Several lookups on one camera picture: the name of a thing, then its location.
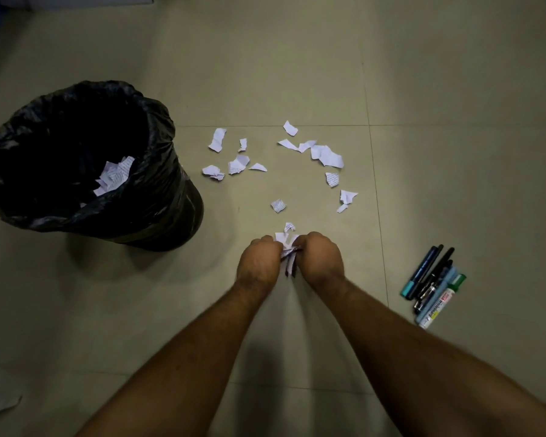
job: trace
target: trash can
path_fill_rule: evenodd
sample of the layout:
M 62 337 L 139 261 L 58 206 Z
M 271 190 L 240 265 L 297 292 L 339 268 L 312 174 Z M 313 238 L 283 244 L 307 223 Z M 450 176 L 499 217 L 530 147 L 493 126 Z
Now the trash can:
M 0 127 L 0 218 L 166 251 L 198 230 L 202 198 L 166 106 L 123 81 L 41 96 Z

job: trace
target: hand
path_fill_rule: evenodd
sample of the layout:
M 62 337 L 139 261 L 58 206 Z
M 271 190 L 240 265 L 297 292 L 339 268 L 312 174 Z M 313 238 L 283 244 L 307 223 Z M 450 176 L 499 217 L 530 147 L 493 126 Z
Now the hand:
M 240 257 L 237 282 L 263 286 L 270 291 L 279 277 L 283 244 L 267 235 L 251 241 Z
M 335 279 L 344 278 L 344 263 L 338 246 L 317 231 L 299 236 L 293 246 L 298 251 L 295 260 L 302 275 L 314 290 Z

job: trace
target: person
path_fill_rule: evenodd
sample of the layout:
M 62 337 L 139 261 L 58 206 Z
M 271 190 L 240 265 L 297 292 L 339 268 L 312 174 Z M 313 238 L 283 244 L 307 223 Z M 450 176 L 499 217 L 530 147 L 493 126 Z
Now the person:
M 402 435 L 546 436 L 545 405 L 351 283 L 334 242 L 312 232 L 294 245 L 301 247 L 296 262 L 303 277 L 335 316 Z M 271 236 L 252 241 L 230 290 L 133 374 L 77 435 L 206 434 L 249 324 L 275 286 L 281 252 Z

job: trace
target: pile of pens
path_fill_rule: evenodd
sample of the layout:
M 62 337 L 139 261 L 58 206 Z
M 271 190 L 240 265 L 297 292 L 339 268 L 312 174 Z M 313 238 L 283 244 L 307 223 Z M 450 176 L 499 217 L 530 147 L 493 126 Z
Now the pile of pens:
M 419 268 L 410 277 L 409 283 L 400 292 L 408 301 L 416 300 L 413 306 L 417 315 L 415 322 L 425 329 L 429 328 L 467 279 L 453 266 L 451 260 L 451 255 L 455 251 L 453 247 L 448 249 L 431 269 L 443 247 L 443 244 L 431 247 Z

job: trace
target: black trash bag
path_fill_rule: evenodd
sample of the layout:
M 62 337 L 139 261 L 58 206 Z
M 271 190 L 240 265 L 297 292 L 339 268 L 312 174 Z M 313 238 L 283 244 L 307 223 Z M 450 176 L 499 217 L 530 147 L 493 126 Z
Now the black trash bag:
M 204 207 L 174 151 L 166 106 L 123 81 L 83 81 L 41 96 L 0 127 L 0 218 L 164 251 L 188 241 Z M 95 196 L 107 161 L 135 158 Z

